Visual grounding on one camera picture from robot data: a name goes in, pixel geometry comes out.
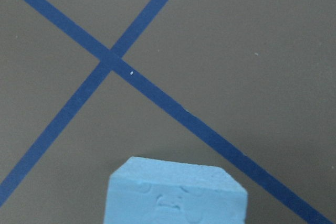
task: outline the gray floor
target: gray floor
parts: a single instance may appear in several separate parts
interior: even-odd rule
[[[149,0],[48,0],[111,47]],[[336,222],[335,0],[170,0],[124,59]],[[98,60],[22,0],[0,0],[0,180]],[[110,74],[0,209],[0,223],[102,223],[130,156],[225,168],[246,223],[304,223]]]

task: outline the light blue block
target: light blue block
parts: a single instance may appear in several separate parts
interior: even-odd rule
[[[219,167],[131,157],[110,177],[104,224],[241,224],[246,207]]]

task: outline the blue tape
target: blue tape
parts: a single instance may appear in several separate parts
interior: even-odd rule
[[[0,206],[6,201],[43,153],[75,116],[98,85],[104,80],[109,71],[113,70],[302,219],[313,224],[332,223],[284,184],[272,177],[253,160],[245,156],[230,142],[183,109],[180,104],[130,67],[126,62],[118,58],[125,54],[128,48],[135,42],[145,27],[162,8],[159,4],[164,5],[167,0],[152,0],[111,50],[105,48],[101,43],[45,0],[25,1],[31,4],[33,8],[62,29],[76,42],[94,54],[101,62],[1,183]]]
[[[111,60],[117,59],[114,51],[117,51],[118,56],[122,57],[168,0],[151,0],[111,50],[107,49],[46,0],[24,1],[101,62],[2,181],[0,184],[0,207],[105,79],[110,71],[110,67],[107,66],[110,66]]]

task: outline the blue object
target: blue object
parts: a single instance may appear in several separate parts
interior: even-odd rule
[[[246,207],[219,167],[131,157],[110,177],[104,224],[241,224]]]

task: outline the blue cross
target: blue cross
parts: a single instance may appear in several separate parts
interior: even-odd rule
[[[122,60],[124,54],[168,0],[150,0],[111,49],[106,48],[46,0],[24,1],[97,57],[100,62],[2,181],[0,184],[0,207],[95,92],[105,77],[111,71],[114,71],[306,222],[332,223],[228,140],[186,111],[170,96]]]

